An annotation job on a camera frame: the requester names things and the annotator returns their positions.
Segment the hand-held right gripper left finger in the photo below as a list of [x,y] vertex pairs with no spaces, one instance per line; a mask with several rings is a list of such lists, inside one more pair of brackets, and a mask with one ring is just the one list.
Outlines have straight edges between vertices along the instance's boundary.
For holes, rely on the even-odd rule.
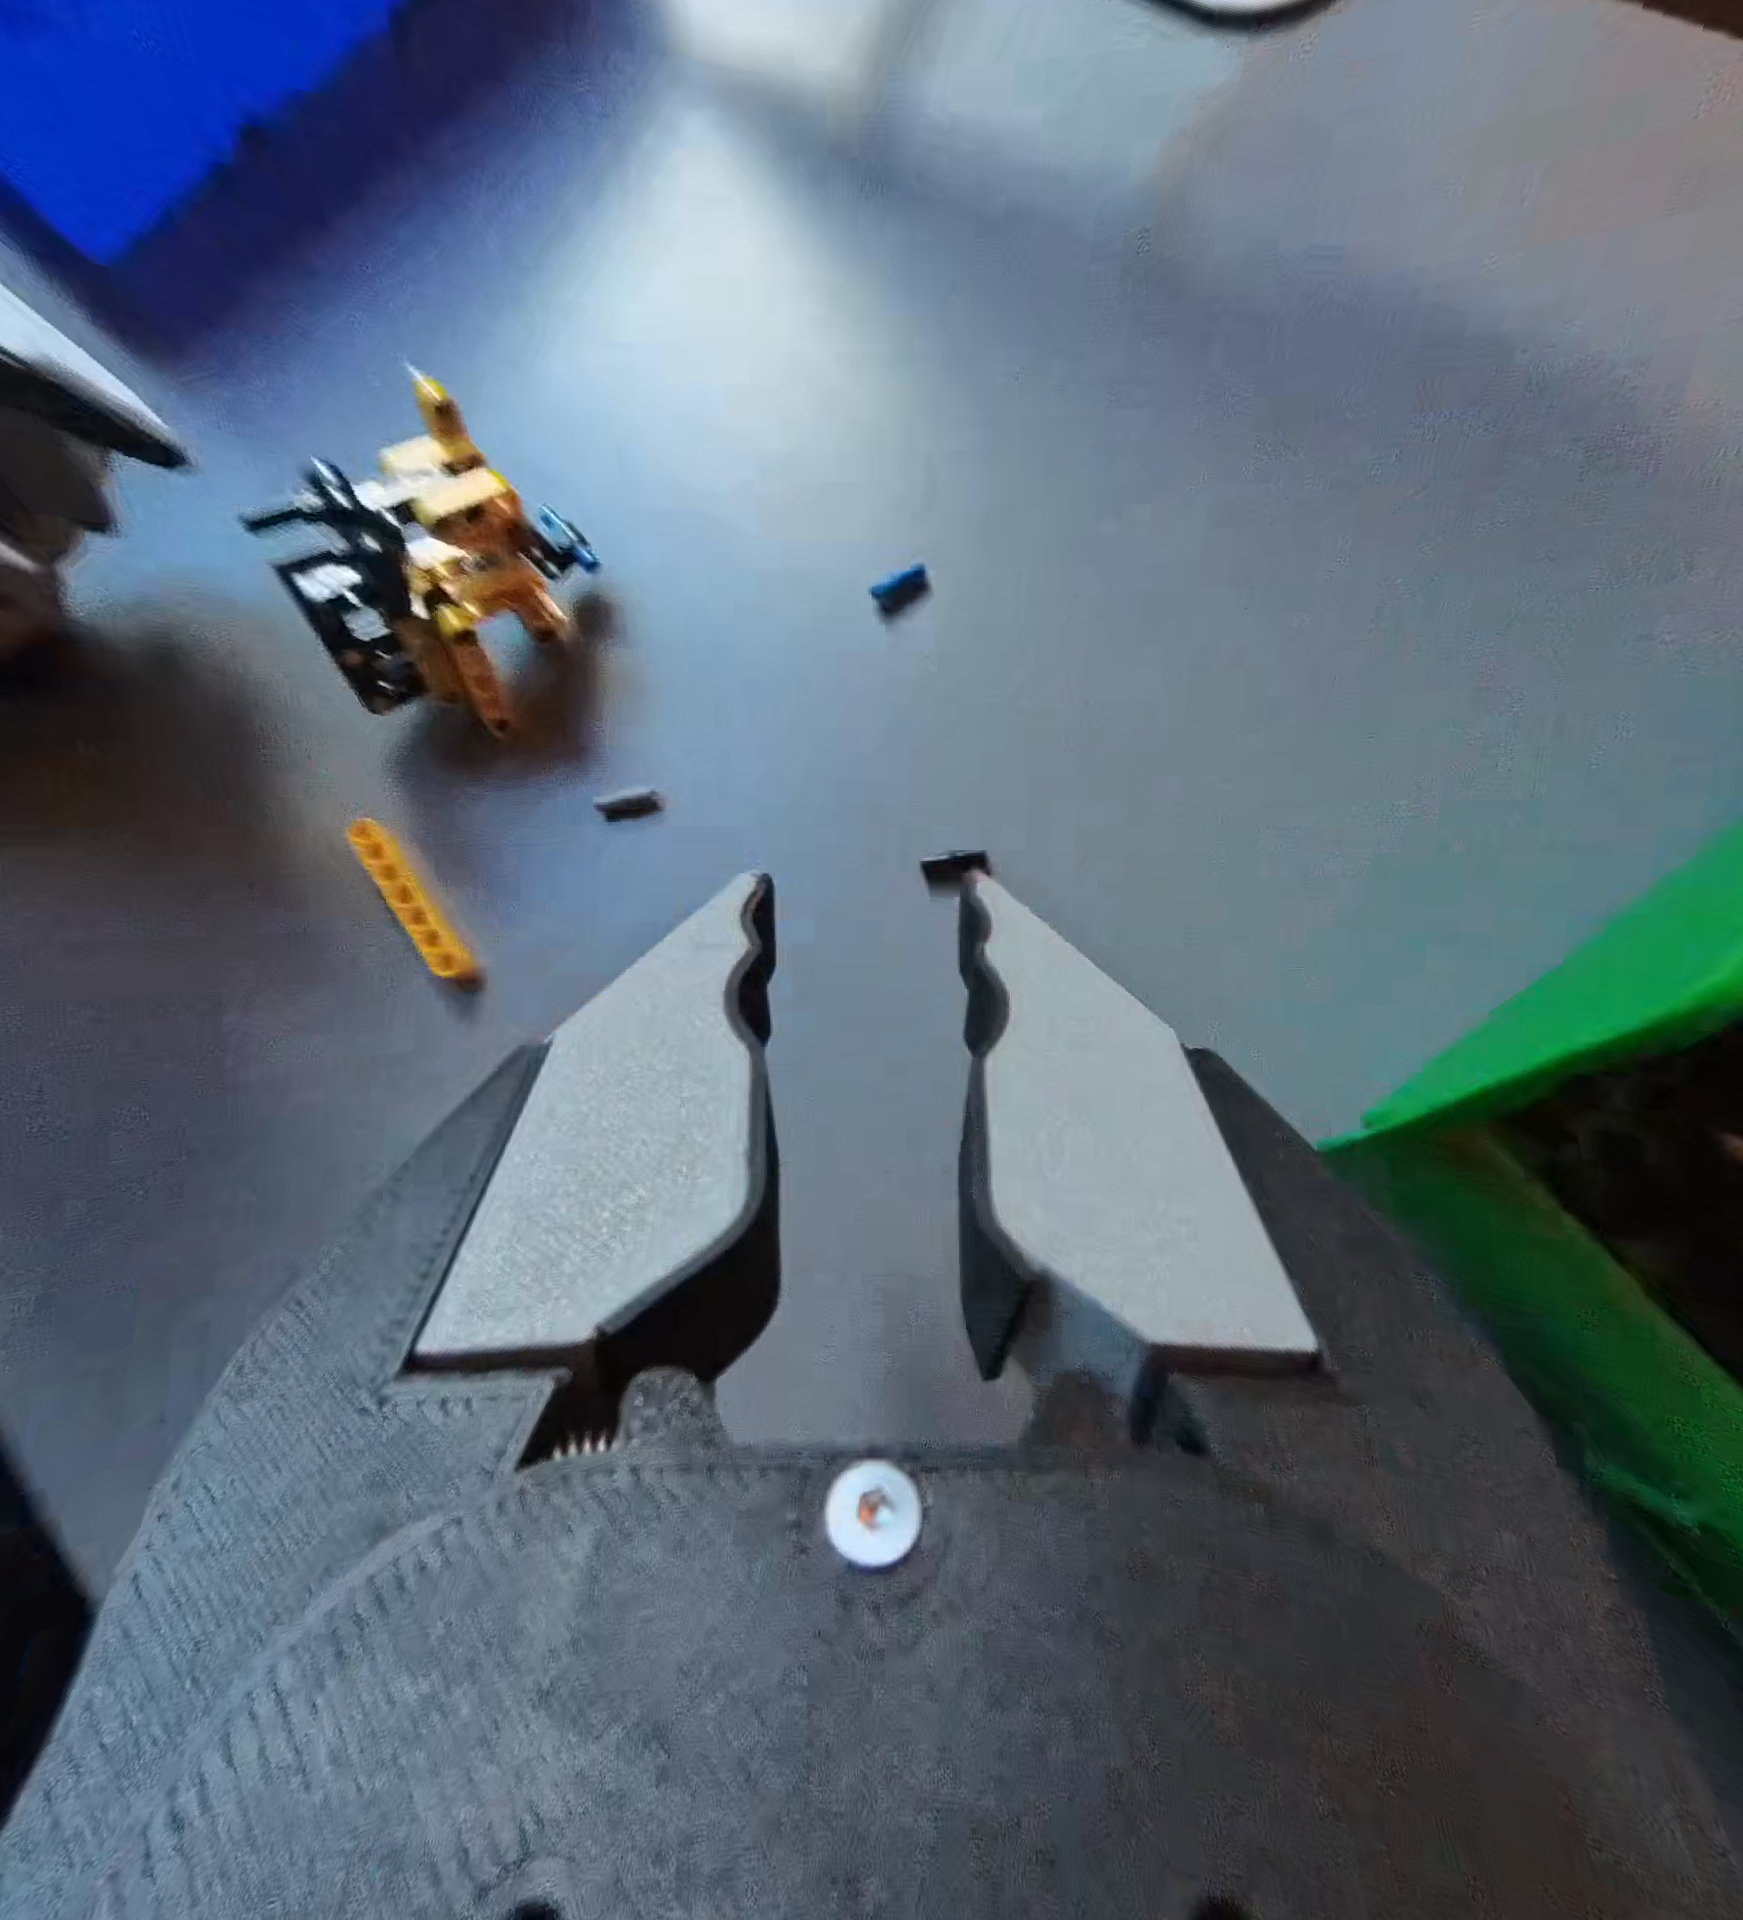
[[781,1284],[775,890],[740,872],[542,1050],[416,1334],[428,1374],[717,1381]]

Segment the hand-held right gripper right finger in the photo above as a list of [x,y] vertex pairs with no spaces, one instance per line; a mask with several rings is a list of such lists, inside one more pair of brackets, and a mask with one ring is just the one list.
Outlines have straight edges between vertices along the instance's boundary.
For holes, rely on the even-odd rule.
[[980,1378],[1316,1374],[1323,1344],[1170,1024],[985,873],[957,938]]

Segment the yellow black lego model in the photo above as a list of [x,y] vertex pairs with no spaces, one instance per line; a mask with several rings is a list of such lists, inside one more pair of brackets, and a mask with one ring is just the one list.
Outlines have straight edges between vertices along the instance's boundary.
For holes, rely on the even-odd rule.
[[440,382],[407,373],[416,437],[382,446],[365,479],[308,465],[282,502],[241,513],[238,527],[322,536],[271,569],[360,707],[456,707],[505,739],[516,715],[485,627],[511,619],[542,649],[575,646],[579,619],[556,588],[603,563],[566,516],[524,502]]

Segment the green plastic bin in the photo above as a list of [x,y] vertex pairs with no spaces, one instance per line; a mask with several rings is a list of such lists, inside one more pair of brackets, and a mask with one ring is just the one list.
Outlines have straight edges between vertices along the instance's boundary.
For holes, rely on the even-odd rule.
[[1321,1145],[1483,1323],[1570,1466],[1743,1648],[1743,1388],[1520,1166],[1557,1086],[1743,1021],[1743,819]]

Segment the yellow lego beam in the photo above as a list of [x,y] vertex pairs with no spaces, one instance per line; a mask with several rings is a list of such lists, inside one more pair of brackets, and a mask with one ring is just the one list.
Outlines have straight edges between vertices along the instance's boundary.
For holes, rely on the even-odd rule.
[[429,890],[403,844],[384,823],[358,815],[345,840],[428,975],[457,990],[484,985],[484,966]]

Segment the blue plastic bin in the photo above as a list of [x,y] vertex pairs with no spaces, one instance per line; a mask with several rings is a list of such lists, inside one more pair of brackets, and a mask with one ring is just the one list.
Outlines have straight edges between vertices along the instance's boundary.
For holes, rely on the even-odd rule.
[[92,263],[317,93],[394,3],[0,3],[0,209]]

